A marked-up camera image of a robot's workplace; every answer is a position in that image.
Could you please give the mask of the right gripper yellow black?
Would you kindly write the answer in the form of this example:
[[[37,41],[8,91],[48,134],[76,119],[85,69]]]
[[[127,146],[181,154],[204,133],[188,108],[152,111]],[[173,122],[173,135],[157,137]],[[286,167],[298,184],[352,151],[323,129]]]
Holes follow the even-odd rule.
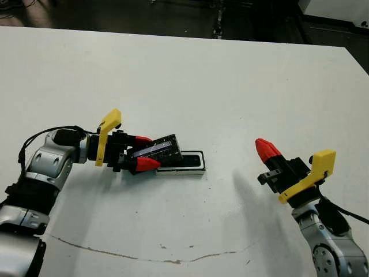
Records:
[[[308,167],[301,158],[287,160],[269,141],[256,139],[257,154],[268,172],[258,176],[260,184],[268,184],[279,194],[283,204],[307,204],[319,198],[318,185],[333,174],[336,151],[324,150],[313,154]]]

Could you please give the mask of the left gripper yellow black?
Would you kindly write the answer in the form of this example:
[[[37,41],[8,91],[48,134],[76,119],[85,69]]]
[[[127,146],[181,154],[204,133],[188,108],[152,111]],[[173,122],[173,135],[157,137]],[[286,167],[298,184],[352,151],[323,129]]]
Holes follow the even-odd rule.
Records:
[[[113,108],[100,122],[97,128],[97,151],[95,166],[101,167],[104,163],[112,167],[114,172],[130,170],[131,173],[140,173],[155,170],[161,163],[155,159],[138,157],[136,160],[127,156],[127,148],[146,146],[152,139],[144,136],[133,136],[119,130],[122,124],[122,114]]]

